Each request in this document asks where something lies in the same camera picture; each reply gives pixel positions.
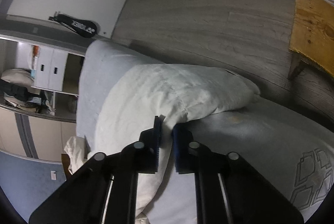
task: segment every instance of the gray mattress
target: gray mattress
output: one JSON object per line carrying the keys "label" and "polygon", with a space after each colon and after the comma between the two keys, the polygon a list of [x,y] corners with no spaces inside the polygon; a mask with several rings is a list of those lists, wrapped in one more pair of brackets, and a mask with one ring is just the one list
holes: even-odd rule
{"label": "gray mattress", "polygon": [[[110,89],[134,65],[160,61],[109,42],[88,48],[80,78],[77,135],[94,148],[98,115]],[[307,220],[333,184],[333,133],[265,99],[237,111],[187,123],[212,151],[236,151],[268,179]],[[193,175],[175,172],[173,158],[158,193],[144,213],[151,224],[196,223]]]}

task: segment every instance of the blue wall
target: blue wall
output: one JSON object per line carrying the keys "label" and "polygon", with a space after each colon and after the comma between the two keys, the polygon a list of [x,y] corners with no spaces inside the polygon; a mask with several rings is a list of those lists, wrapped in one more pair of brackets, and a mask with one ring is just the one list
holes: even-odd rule
{"label": "blue wall", "polygon": [[[57,180],[51,180],[51,171],[58,172]],[[0,186],[25,221],[64,182],[61,163],[17,157],[0,150]]]}

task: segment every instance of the laminate flooring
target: laminate flooring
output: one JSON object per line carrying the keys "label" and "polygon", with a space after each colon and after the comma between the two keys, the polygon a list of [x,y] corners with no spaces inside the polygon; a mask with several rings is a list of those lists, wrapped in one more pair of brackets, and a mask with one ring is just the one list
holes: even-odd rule
{"label": "laminate flooring", "polygon": [[166,63],[214,66],[333,129],[334,84],[307,68],[287,79],[295,0],[128,0],[112,39]]}

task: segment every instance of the bedsheet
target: bedsheet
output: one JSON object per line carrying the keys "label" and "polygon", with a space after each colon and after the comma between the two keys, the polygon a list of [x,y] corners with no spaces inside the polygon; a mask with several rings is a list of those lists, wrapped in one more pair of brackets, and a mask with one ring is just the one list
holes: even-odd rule
{"label": "bedsheet", "polygon": [[[77,136],[85,137],[92,149],[96,121],[110,89],[133,66],[151,63],[160,62],[117,44],[96,41],[88,48],[79,86]],[[240,153],[305,220],[333,184],[334,134],[268,100],[191,121],[187,127],[215,152]],[[196,223],[193,176],[176,174],[171,158],[169,165],[144,213],[151,224]]]}

